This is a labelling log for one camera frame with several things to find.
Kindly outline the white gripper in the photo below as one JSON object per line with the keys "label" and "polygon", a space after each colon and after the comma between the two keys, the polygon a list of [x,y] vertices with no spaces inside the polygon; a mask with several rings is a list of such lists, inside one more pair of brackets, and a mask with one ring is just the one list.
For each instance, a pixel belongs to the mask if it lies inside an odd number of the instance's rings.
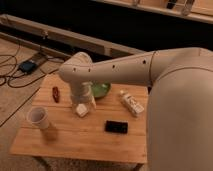
{"label": "white gripper", "polygon": [[91,84],[86,83],[74,83],[70,85],[71,90],[71,110],[72,113],[78,114],[77,107],[80,103],[89,103],[93,109],[96,109],[96,101],[95,98],[92,97]]}

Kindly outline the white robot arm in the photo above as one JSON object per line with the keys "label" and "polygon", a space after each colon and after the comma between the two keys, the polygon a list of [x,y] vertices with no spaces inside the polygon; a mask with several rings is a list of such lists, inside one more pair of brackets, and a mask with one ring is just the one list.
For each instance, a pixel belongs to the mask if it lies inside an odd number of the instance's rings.
{"label": "white robot arm", "polygon": [[91,99],[91,82],[149,87],[149,171],[213,171],[213,50],[157,50],[96,63],[78,52],[59,75],[77,103]]}

